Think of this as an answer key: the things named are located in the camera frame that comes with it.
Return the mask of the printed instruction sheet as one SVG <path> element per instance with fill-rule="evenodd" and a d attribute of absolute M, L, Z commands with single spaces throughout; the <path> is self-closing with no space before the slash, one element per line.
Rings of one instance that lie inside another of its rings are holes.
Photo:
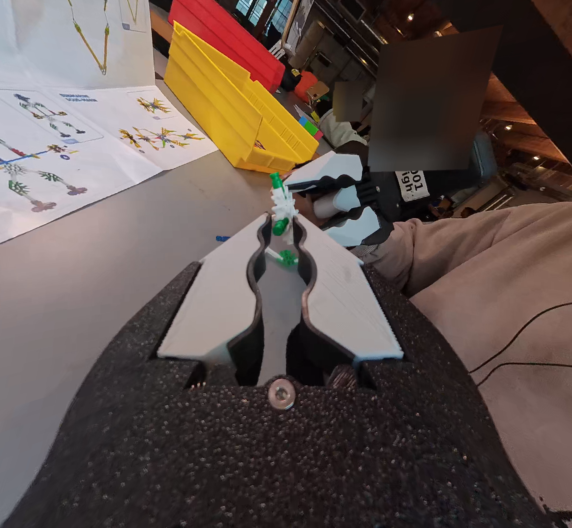
<path fill-rule="evenodd" d="M 1 242 L 217 147 L 155 84 L 148 0 L 1 0 Z"/>

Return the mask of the grey desk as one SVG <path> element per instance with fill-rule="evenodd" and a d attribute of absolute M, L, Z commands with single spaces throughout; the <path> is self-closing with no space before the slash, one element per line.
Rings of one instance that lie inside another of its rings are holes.
<path fill-rule="evenodd" d="M 208 154 L 1 245 L 1 521 L 112 338 L 271 207 L 268 174 Z"/>

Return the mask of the yellow plastic bin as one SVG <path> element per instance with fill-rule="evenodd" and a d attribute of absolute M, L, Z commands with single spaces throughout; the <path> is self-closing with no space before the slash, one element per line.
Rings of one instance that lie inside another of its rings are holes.
<path fill-rule="evenodd" d="M 246 69 L 178 22 L 164 81 L 233 167 L 285 173 L 310 161 L 318 148 Z"/>

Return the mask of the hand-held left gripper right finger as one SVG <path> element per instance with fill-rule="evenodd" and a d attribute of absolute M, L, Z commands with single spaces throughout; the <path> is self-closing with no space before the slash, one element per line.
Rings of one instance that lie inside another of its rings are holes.
<path fill-rule="evenodd" d="M 362 260 L 304 217 L 292 224 L 306 288 L 301 329 L 317 366 L 403 359 L 404 352 L 366 277 Z"/>

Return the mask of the white snowflake toy connector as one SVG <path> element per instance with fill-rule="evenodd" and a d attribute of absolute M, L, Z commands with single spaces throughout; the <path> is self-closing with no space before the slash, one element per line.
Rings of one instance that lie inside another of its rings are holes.
<path fill-rule="evenodd" d="M 293 217 L 298 214 L 293 194 L 286 187 L 272 189 L 271 199 L 274 222 L 288 220 L 291 223 Z"/>

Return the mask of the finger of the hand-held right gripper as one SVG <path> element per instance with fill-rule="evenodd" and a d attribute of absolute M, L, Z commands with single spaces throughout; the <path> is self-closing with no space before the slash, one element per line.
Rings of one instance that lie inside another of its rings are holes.
<path fill-rule="evenodd" d="M 360 209 L 357 218 L 347 218 L 325 229 L 325 233 L 340 246 L 375 246 L 382 244 L 382 227 L 376 212 L 369 206 Z"/>
<path fill-rule="evenodd" d="M 291 171 L 284 180 L 290 192 L 312 189 L 325 192 L 356 185 L 363 176 L 363 165 L 357 154 L 328 152 Z"/>

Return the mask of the person's right forearm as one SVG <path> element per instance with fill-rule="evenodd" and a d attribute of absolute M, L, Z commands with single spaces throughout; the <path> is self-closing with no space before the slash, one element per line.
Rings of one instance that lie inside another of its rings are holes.
<path fill-rule="evenodd" d="M 502 282 L 549 264 L 571 266 L 571 203 L 528 204 L 425 224 L 398 222 L 362 259 L 406 295 L 457 275 L 459 287 L 478 270 Z"/>

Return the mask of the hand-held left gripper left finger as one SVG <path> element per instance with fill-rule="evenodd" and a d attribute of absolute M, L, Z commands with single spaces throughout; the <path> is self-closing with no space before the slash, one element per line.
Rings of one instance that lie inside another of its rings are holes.
<path fill-rule="evenodd" d="M 240 353 L 261 321 L 258 280 L 265 272 L 271 217 L 259 216 L 199 263 L 157 350 L 159 358 L 198 360 L 206 366 L 251 366 Z"/>

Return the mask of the orange object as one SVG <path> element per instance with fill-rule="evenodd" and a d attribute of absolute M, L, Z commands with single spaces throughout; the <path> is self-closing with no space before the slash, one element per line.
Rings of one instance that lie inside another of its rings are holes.
<path fill-rule="evenodd" d="M 312 88 L 316 83 L 318 83 L 318 79 L 313 73 L 309 71 L 300 71 L 300 79 L 294 89 L 294 94 L 300 101 L 304 102 L 305 104 L 309 104 L 310 99 L 308 90 Z"/>

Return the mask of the red plastic bins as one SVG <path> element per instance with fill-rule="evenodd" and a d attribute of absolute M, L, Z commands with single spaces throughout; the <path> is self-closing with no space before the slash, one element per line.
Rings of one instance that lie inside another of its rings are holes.
<path fill-rule="evenodd" d="M 235 61 L 270 93 L 279 88 L 285 66 L 215 0 L 173 0 L 168 21 L 181 24 Z"/>

